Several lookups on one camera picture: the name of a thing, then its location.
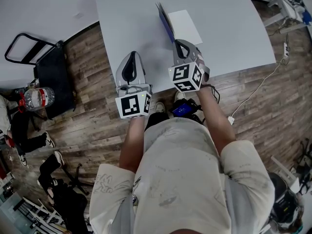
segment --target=water bottle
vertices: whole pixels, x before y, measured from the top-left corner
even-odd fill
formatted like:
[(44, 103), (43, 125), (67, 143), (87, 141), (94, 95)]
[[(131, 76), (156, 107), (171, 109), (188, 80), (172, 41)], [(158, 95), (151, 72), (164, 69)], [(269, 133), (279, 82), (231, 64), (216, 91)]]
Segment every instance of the water bottle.
[(36, 111), (51, 106), (54, 100), (55, 94), (52, 88), (32, 88), (26, 91), (19, 105), (24, 106), (28, 111)]

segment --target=white table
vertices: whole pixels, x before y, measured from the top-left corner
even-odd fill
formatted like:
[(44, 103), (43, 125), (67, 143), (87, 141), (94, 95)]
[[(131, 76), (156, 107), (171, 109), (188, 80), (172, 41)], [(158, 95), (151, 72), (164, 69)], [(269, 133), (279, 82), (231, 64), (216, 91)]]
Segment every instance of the white table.
[(211, 76), (275, 62), (263, 23), (250, 0), (96, 0), (109, 62), (115, 76), (123, 58), (139, 52), (153, 92), (172, 88), (172, 45), (155, 3), (167, 12), (186, 9), (203, 43)]

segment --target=white t-shirt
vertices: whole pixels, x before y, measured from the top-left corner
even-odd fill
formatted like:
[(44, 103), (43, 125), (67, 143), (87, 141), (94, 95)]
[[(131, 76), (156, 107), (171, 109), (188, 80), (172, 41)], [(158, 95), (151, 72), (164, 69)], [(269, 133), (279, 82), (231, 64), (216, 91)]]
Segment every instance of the white t-shirt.
[(90, 203), (95, 233), (109, 233), (121, 203), (133, 194), (135, 234), (230, 234), (225, 176), (247, 187), (259, 230), (269, 216), (274, 188), (251, 142), (232, 142), (219, 158), (206, 127), (172, 118), (145, 132), (144, 151), (136, 174), (100, 165)]

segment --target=sneaker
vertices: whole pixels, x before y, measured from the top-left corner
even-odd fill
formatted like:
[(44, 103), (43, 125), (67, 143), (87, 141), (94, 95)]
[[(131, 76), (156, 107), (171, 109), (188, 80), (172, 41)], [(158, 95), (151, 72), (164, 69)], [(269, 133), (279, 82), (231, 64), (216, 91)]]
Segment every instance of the sneaker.
[(62, 167), (62, 166), (65, 164), (65, 162), (64, 162), (64, 160), (63, 160), (63, 157), (62, 157), (62, 154), (60, 154), (59, 151), (55, 151), (55, 152), (54, 152), (54, 155), (55, 155), (55, 157), (57, 158), (58, 163), (60, 163), (60, 167)]
[(185, 93), (181, 93), (181, 92), (177, 91), (175, 94), (175, 102), (179, 99), (185, 99)]
[(166, 112), (166, 108), (165, 108), (164, 103), (162, 103), (162, 102), (160, 102), (160, 101), (157, 102), (157, 103), (155, 104), (154, 111), (155, 111), (155, 113), (165, 113), (165, 112)]
[(55, 148), (55, 144), (53, 140), (51, 139), (51, 137), (49, 136), (48, 132), (45, 131), (43, 134), (46, 135), (45, 144), (49, 145), (52, 148)]
[(19, 156), (19, 159), (23, 166), (27, 166), (27, 161), (24, 155)]

